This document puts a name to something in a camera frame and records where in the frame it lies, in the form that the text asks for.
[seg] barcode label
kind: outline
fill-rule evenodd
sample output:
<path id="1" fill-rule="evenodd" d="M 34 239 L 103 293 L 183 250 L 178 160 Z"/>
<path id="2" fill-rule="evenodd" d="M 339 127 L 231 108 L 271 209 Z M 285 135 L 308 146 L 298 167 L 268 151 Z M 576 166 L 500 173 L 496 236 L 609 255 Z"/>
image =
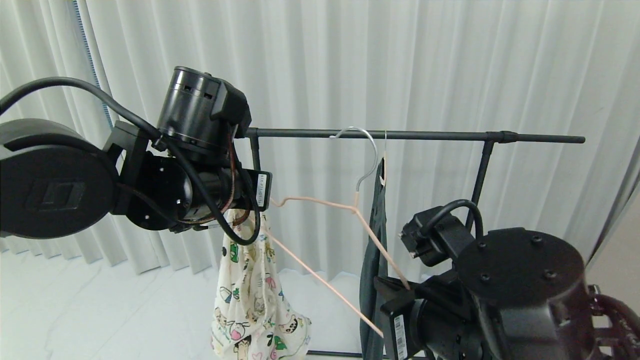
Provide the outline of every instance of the barcode label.
<path id="1" fill-rule="evenodd" d="M 267 190 L 267 174 L 258 175 L 258 188 L 255 191 L 255 200 L 258 207 L 264 206 L 264 192 Z"/>
<path id="2" fill-rule="evenodd" d="M 404 316 L 400 315 L 394 319 L 394 327 L 396 328 L 396 349 L 398 360 L 406 359 L 409 354 L 406 350 L 406 337 L 404 335 Z"/>

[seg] garment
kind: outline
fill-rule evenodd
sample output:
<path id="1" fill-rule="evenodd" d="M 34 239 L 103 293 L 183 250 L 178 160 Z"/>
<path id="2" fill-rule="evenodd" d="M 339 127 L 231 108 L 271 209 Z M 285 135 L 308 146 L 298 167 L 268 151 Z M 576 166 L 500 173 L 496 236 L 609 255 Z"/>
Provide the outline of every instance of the garment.
<path id="1" fill-rule="evenodd" d="M 225 216 L 231 223 L 240 214 L 229 210 Z M 266 216 L 261 217 L 262 227 L 269 229 Z M 234 231 L 248 238 L 253 223 L 247 220 Z M 223 360 L 304 358 L 311 321 L 285 298 L 268 236 L 260 230 L 253 244 L 240 246 L 225 235 L 222 255 L 211 324 L 215 353 Z"/>
<path id="2" fill-rule="evenodd" d="M 373 191 L 373 204 L 371 206 L 371 216 L 369 217 L 369 227 L 378 237 L 384 248 L 387 248 L 387 214 L 385 212 L 385 187 L 381 183 L 381 177 L 385 177 L 383 158 L 378 164 L 376 172 L 376 184 Z M 368 317 L 376 326 L 380 324 L 380 306 L 384 300 L 373 285 L 376 276 L 387 276 L 387 260 L 380 256 L 380 250 L 369 238 L 367 249 L 365 250 L 362 271 L 360 273 L 360 311 Z M 381 360 L 384 348 L 383 339 L 378 336 L 365 322 L 360 321 L 360 342 L 362 347 L 362 359 Z"/>

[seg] beige wall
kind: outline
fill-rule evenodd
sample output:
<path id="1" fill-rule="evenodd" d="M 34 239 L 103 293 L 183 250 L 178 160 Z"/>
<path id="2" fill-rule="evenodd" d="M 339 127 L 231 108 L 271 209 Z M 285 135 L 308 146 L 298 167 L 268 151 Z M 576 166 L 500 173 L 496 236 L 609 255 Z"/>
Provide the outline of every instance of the beige wall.
<path id="1" fill-rule="evenodd" d="M 640 313 L 640 186 L 589 264 L 587 282 Z"/>

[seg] blue curtain cord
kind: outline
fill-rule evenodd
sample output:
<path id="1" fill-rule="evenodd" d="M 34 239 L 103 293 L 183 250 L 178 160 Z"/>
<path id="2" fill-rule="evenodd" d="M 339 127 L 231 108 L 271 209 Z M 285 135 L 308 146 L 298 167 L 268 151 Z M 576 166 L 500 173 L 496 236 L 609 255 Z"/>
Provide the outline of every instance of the blue curtain cord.
<path id="1" fill-rule="evenodd" d="M 93 57 L 91 56 L 91 50 L 89 49 L 89 43 L 86 41 L 86 34 L 84 33 L 84 25 L 82 23 L 82 17 L 80 16 L 80 9 L 78 8 L 77 0 L 72 1 L 74 5 L 74 10 L 76 11 L 76 19 L 78 21 L 78 26 L 80 28 L 80 34 L 82 35 L 82 41 L 84 42 L 84 51 L 86 52 L 86 57 L 89 59 L 89 66 L 91 66 L 91 73 L 93 74 L 93 82 L 95 86 L 100 87 L 100 81 L 98 81 L 98 74 L 95 71 L 95 65 L 93 64 Z M 102 111 L 104 112 L 104 116 L 107 119 L 107 123 L 109 124 L 109 128 L 113 129 L 113 121 L 111 120 L 111 115 L 109 114 L 109 110 L 107 109 L 107 104 L 102 103 Z"/>

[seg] robotic arm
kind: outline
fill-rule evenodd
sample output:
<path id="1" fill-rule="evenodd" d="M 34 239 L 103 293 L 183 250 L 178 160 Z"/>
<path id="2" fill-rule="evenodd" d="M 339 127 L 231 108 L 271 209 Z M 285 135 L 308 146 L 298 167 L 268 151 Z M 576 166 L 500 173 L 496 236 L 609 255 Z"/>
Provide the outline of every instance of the robotic arm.
<path id="1" fill-rule="evenodd" d="M 460 206 L 474 214 L 475 238 L 450 214 Z M 403 227 L 413 258 L 427 266 L 451 258 L 453 267 L 411 290 L 376 278 L 390 359 L 421 350 L 445 360 L 640 359 L 640 318 L 586 286 L 582 257 L 569 243 L 524 228 L 482 233 L 467 200 L 417 213 Z M 592 317 L 603 315 L 611 326 L 594 329 Z"/>
<path id="2" fill-rule="evenodd" d="M 0 125 L 0 236 L 57 238 L 93 225 L 107 212 L 144 229 L 201 230 L 217 220 L 237 243 L 255 241 L 268 207 L 271 174 L 242 168 L 233 140 L 251 122 L 246 97 L 208 73 L 176 67 L 158 128 L 107 93 L 71 78 L 23 85 L 0 100 L 0 115 L 31 92 L 74 86 L 91 92 L 131 124 L 118 121 L 103 149 L 49 120 Z M 147 151 L 149 143 L 167 156 Z M 121 171 L 118 158 L 126 152 Z M 222 213 L 253 210 L 256 231 L 233 232 Z"/>

